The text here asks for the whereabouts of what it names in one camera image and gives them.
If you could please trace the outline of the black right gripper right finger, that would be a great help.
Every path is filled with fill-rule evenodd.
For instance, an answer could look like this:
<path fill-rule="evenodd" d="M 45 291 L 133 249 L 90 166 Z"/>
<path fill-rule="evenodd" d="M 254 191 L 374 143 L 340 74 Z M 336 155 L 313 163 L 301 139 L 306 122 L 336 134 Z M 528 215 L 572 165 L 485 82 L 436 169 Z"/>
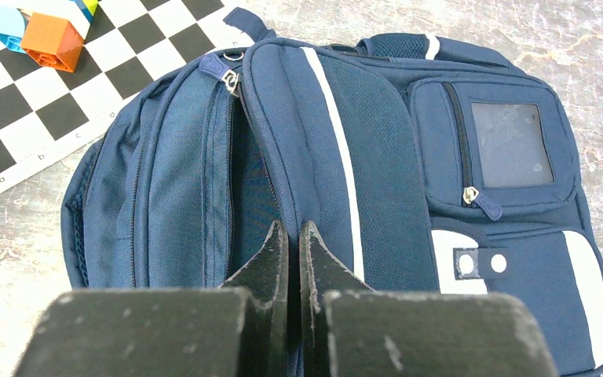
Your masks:
<path fill-rule="evenodd" d="M 299 236 L 307 376 L 555 376 L 543 333 L 504 294 L 376 291 L 327 248 Z"/>

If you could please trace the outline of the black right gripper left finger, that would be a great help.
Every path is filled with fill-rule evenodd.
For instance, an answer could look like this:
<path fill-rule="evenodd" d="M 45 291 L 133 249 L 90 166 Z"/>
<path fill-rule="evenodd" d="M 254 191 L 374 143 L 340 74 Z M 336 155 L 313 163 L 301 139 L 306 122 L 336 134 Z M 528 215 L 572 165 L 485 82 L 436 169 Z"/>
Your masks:
<path fill-rule="evenodd" d="M 56 298 L 17 376 L 284 376 L 288 238 L 215 289 L 76 290 Z"/>

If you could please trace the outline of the navy blue student backpack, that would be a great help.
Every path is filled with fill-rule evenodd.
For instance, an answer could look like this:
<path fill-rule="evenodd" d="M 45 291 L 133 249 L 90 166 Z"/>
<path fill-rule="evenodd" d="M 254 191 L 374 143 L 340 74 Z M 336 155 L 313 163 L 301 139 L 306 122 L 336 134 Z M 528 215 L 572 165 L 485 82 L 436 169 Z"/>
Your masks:
<path fill-rule="evenodd" d="M 74 288 L 216 287 L 272 222 L 312 221 L 383 291 L 519 298 L 561 375 L 603 372 L 603 258 L 554 90 L 433 35 L 279 38 L 207 53 L 144 88 L 83 156 L 61 234 Z"/>

